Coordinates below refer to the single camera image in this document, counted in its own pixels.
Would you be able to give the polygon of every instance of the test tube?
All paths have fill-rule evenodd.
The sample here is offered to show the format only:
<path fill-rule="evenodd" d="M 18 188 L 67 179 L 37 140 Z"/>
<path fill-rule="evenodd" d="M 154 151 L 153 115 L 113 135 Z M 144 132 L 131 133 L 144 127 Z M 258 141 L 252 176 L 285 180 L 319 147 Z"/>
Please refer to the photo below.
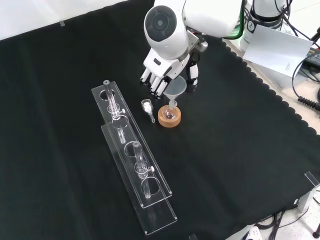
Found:
<path fill-rule="evenodd" d="M 109 109 L 110 109 L 110 113 L 112 115 L 112 119 L 118 120 L 121 117 L 120 112 L 119 112 L 120 107 L 117 107 L 118 104 L 116 104 L 114 95 L 112 93 L 112 89 L 110 87 L 110 81 L 109 80 L 103 81 L 103 86 L 105 89 L 106 97 L 108 98 L 108 101 L 109 101 Z"/>
<path fill-rule="evenodd" d="M 143 189 L 145 198 L 149 199 L 151 197 L 151 193 L 150 193 L 150 187 L 148 183 L 148 169 L 147 169 L 147 165 L 143 161 L 142 146 L 138 141 L 134 141 L 132 145 L 133 145 L 134 155 L 135 155 L 136 164 L 137 164 L 138 176 L 139 178 L 142 179 L 142 189 Z"/>
<path fill-rule="evenodd" d="M 120 139 L 120 142 L 122 144 L 125 144 L 126 143 L 126 138 L 125 138 L 125 133 L 124 133 L 124 130 L 123 128 L 121 127 L 121 124 L 120 124 L 120 120 L 114 120 L 112 122 L 112 125 L 116 128 L 117 132 L 118 132 L 118 136 L 119 136 L 119 139 Z"/>

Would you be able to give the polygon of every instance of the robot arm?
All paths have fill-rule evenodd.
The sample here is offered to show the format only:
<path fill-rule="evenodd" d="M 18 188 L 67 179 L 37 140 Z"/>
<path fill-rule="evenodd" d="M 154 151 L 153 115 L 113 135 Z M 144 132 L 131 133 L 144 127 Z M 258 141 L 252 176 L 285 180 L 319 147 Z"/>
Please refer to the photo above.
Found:
<path fill-rule="evenodd" d="M 149 84 L 151 94 L 160 97 L 185 67 L 189 83 L 197 84 L 198 67 L 190 53 L 194 48 L 203 52 L 208 44 L 194 33 L 227 36 L 237 24 L 241 3 L 241 0 L 155 0 L 144 19 L 144 33 L 151 49 L 143 62 L 146 69 L 141 77 L 143 83 Z"/>

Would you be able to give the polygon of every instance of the black cloth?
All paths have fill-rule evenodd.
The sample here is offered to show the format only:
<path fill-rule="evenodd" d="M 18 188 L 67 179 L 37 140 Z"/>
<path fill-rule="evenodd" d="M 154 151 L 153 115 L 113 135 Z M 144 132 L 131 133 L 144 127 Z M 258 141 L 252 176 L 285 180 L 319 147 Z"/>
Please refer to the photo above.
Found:
<path fill-rule="evenodd" d="M 143 240 L 91 89 L 115 81 L 173 195 L 178 217 L 148 237 L 223 240 L 320 179 L 320 139 L 220 39 L 179 126 L 152 124 L 139 84 L 153 3 L 128 1 L 0 42 L 0 239 Z M 152 100 L 154 113 L 166 99 Z"/>

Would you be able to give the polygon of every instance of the clear plastic stand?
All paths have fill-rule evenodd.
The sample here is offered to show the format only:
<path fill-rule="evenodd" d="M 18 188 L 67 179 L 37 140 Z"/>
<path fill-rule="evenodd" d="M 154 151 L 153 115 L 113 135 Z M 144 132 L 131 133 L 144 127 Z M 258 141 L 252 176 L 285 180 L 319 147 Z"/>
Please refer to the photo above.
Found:
<path fill-rule="evenodd" d="M 311 203 L 311 201 L 312 201 L 312 199 L 313 199 L 313 197 L 315 195 L 315 192 L 316 192 L 317 188 L 320 186 L 320 183 L 311 174 L 311 172 L 308 171 L 304 175 L 310 181 L 310 183 L 312 184 L 313 188 L 312 188 L 311 191 L 309 191 L 308 193 L 306 193 L 305 195 L 300 197 L 299 202 L 298 202 L 298 211 L 300 213 L 303 213 L 308 209 L 308 207 L 309 207 L 309 205 L 310 205 L 310 203 Z"/>
<path fill-rule="evenodd" d="M 115 82 L 92 89 L 104 118 L 101 127 L 146 235 L 174 222 L 172 192 Z"/>

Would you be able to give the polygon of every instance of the black cable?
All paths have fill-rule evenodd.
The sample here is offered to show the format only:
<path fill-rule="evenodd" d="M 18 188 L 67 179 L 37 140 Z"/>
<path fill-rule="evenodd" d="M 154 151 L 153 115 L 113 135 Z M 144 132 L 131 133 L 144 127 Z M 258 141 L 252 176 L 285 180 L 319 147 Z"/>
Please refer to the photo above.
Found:
<path fill-rule="evenodd" d="M 274 0 L 274 4 L 275 4 L 275 7 L 276 7 L 276 10 L 277 10 L 279 13 L 282 13 L 282 11 L 280 11 L 279 8 L 278 8 L 277 0 Z"/>
<path fill-rule="evenodd" d="M 293 0 L 290 0 L 290 2 L 288 1 L 288 0 L 286 0 L 286 6 L 287 6 L 287 8 L 288 8 L 288 11 L 287 11 L 287 16 L 288 16 L 288 20 L 289 20 L 289 18 L 290 18 L 290 15 L 291 15 L 291 4 L 292 4 L 292 1 Z"/>
<path fill-rule="evenodd" d="M 254 13 L 254 17 L 255 17 L 256 19 L 258 19 L 258 21 L 259 21 L 260 23 L 264 23 L 264 21 L 262 21 L 262 20 L 258 17 L 258 14 L 256 14 L 256 10 L 255 10 L 255 0 L 252 0 L 252 11 L 253 11 L 253 13 Z"/>
<path fill-rule="evenodd" d="M 263 219 L 263 220 L 260 221 L 260 223 L 261 223 L 261 222 L 263 222 L 263 221 L 265 221 L 265 220 L 267 220 L 267 219 L 269 219 L 269 218 L 272 217 L 273 220 L 272 220 L 272 222 L 271 222 L 270 224 L 268 224 L 268 225 L 262 225 L 262 224 L 256 223 L 254 226 L 255 226 L 255 227 L 258 227 L 258 228 L 261 229 L 261 230 L 270 229 L 270 228 L 272 228 L 272 227 L 276 224 L 276 222 L 277 222 L 277 215 L 278 215 L 278 212 L 277 212 L 277 213 L 274 213 L 274 214 L 272 214 L 271 216 L 268 216 L 267 218 L 265 218 L 265 219 Z"/>
<path fill-rule="evenodd" d="M 284 15 L 285 15 L 285 12 L 281 14 L 281 26 L 280 26 L 279 32 L 281 32 L 282 25 L 284 24 Z"/>
<path fill-rule="evenodd" d="M 243 238 L 242 238 L 241 240 L 246 240 L 247 237 L 248 237 L 248 235 L 249 235 L 249 232 L 247 232 L 247 233 L 243 236 Z"/>
<path fill-rule="evenodd" d="M 298 203 L 293 204 L 292 207 L 288 208 L 287 210 L 296 209 L 298 207 Z"/>
<path fill-rule="evenodd" d="M 280 223 L 281 223 L 281 221 L 282 221 L 282 218 L 283 218 L 285 212 L 286 212 L 286 211 L 284 211 L 284 210 L 281 212 L 280 218 L 276 221 L 276 224 L 275 224 L 275 226 L 273 227 L 272 232 L 271 232 L 270 235 L 269 235 L 269 240 L 275 240 L 275 239 L 276 239 L 276 235 L 277 235 L 277 232 L 278 232 Z"/>
<path fill-rule="evenodd" d="M 320 84 L 320 81 L 316 80 L 316 79 L 313 79 L 312 77 L 310 77 L 308 74 L 306 74 L 305 71 L 303 71 L 302 69 L 300 69 L 300 71 L 309 79 L 311 79 L 312 81 L 314 81 L 315 83 L 319 83 Z"/>
<path fill-rule="evenodd" d="M 313 200 L 315 200 L 315 202 L 320 205 L 320 202 L 318 202 L 317 199 L 313 198 Z"/>
<path fill-rule="evenodd" d="M 296 221 L 298 221 L 300 218 L 302 218 L 302 217 L 308 212 L 308 210 L 309 210 L 309 207 L 308 207 L 308 209 L 305 211 L 305 213 L 302 214 L 297 220 L 295 220 L 295 221 L 293 221 L 293 222 L 291 222 L 291 223 L 288 223 L 288 224 L 286 224 L 286 225 L 280 226 L 279 229 L 280 229 L 280 228 L 283 228 L 283 227 L 286 227 L 286 226 L 288 226 L 288 225 L 294 224 Z"/>
<path fill-rule="evenodd" d="M 288 20 L 285 16 L 283 16 L 283 19 L 285 20 L 285 22 L 289 25 L 289 27 L 290 27 L 292 30 L 297 31 L 297 32 L 300 33 L 302 36 L 304 36 L 306 39 L 308 39 L 309 41 L 313 42 L 313 44 L 316 45 L 318 48 L 320 48 L 320 46 L 319 46 L 316 42 L 312 41 L 312 39 L 311 39 L 310 37 L 308 37 L 308 36 L 305 35 L 303 32 L 299 31 L 296 27 L 294 27 L 294 26 L 289 22 L 289 20 Z"/>
<path fill-rule="evenodd" d="M 293 74 L 292 74 L 292 78 L 291 78 L 291 80 L 292 80 L 292 89 L 293 89 L 295 95 L 298 97 L 298 99 L 300 98 L 300 96 L 299 96 L 298 93 L 296 92 L 296 89 L 295 89 L 295 86 L 294 86 L 294 79 L 295 79 L 296 71 L 297 71 L 297 69 L 300 67 L 300 65 L 301 65 L 305 60 L 307 60 L 307 59 L 315 56 L 316 54 L 319 54 L 319 53 L 318 53 L 318 52 L 315 52 L 315 53 L 307 56 L 305 59 L 303 59 L 303 60 L 296 66 L 296 68 L 295 68 L 295 70 L 294 70 L 294 72 L 293 72 Z M 306 104 L 307 101 L 304 101 L 304 100 L 305 100 L 305 98 L 304 98 L 304 99 L 301 99 L 300 102 Z"/>
<path fill-rule="evenodd" d="M 317 78 L 316 75 L 312 72 L 310 66 L 308 67 L 308 70 L 309 70 L 309 73 L 315 78 L 315 80 L 316 80 L 317 82 L 320 82 L 319 78 Z"/>
<path fill-rule="evenodd" d="M 244 8 L 244 25 L 246 25 L 248 22 L 249 14 L 250 14 L 249 10 Z"/>
<path fill-rule="evenodd" d="M 312 41 L 317 42 L 320 39 L 320 27 L 316 30 L 316 34 L 311 37 Z"/>

